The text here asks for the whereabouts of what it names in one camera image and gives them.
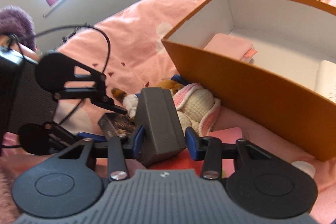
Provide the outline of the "brown plush toy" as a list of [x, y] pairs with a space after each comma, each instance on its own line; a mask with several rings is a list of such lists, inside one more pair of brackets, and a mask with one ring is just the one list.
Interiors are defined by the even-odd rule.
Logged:
[[166, 101], [172, 104], [172, 96], [189, 83], [179, 75], [165, 79], [153, 87], [145, 86], [139, 93], [130, 94], [119, 88], [112, 88], [112, 96], [120, 102], [131, 120], [141, 118], [146, 107], [156, 108]]

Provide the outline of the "cream pink crochet toy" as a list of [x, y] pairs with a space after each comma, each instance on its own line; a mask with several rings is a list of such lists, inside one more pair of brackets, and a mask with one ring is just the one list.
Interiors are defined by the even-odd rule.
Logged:
[[178, 118], [185, 133], [191, 127], [199, 136], [208, 136], [221, 109], [221, 101], [199, 83], [185, 86], [173, 96]]

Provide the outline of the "dark grey box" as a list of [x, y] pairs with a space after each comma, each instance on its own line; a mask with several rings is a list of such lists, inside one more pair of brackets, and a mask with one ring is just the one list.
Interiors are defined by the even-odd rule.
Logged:
[[178, 155], [186, 148], [185, 135], [173, 102], [160, 107], [146, 107], [141, 118], [134, 120], [144, 129], [140, 162], [147, 168]]

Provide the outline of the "orange cardboard storage box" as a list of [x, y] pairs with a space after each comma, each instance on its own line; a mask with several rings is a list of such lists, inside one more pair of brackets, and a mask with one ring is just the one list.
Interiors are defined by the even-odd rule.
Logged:
[[[320, 0], [169, 0], [162, 42], [180, 75], [321, 161], [335, 157], [335, 103], [314, 91], [335, 59], [335, 7]], [[218, 33], [250, 40], [247, 64], [207, 51]]]

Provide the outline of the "purple fuzzy sleeve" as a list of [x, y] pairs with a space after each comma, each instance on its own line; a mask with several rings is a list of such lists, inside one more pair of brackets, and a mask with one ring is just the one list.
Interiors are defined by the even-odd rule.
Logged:
[[34, 23], [28, 13], [18, 6], [1, 8], [1, 46], [7, 45], [9, 35], [21, 38], [34, 34]]

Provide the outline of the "pink notebook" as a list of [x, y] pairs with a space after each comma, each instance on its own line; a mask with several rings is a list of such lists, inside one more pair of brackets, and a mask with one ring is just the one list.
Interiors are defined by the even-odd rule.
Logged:
[[188, 147], [177, 156], [151, 165], [152, 170], [192, 169], [198, 177], [206, 170], [215, 170], [228, 178], [235, 171], [236, 141], [243, 137], [238, 127], [213, 131], [209, 136], [198, 138], [187, 132]]

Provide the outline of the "black photo card box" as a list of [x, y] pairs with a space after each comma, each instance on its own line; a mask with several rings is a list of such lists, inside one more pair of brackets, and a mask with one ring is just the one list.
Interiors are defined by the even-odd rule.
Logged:
[[118, 113], [105, 113], [98, 121], [98, 126], [107, 139], [130, 135], [135, 129], [134, 122], [128, 115]]

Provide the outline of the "pink patterned duvet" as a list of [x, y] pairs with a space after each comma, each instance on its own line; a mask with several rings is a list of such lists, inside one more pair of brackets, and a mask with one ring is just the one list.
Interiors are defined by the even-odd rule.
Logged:
[[[335, 0], [320, 0], [335, 7]], [[108, 65], [108, 85], [127, 92], [139, 91], [146, 85], [178, 73], [163, 37], [177, 21], [169, 0], [141, 0], [100, 22], [112, 42], [112, 59]], [[249, 141], [310, 173], [318, 187], [318, 198], [311, 216], [319, 223], [335, 220], [335, 157], [321, 161], [295, 144], [283, 139], [260, 124], [225, 107], [221, 107], [213, 130], [239, 127]]]

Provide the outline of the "pink fabric pouch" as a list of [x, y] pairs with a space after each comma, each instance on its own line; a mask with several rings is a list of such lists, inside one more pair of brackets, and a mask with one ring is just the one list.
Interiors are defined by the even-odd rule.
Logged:
[[257, 54], [251, 41], [221, 33], [214, 35], [204, 50], [245, 63], [249, 63]]

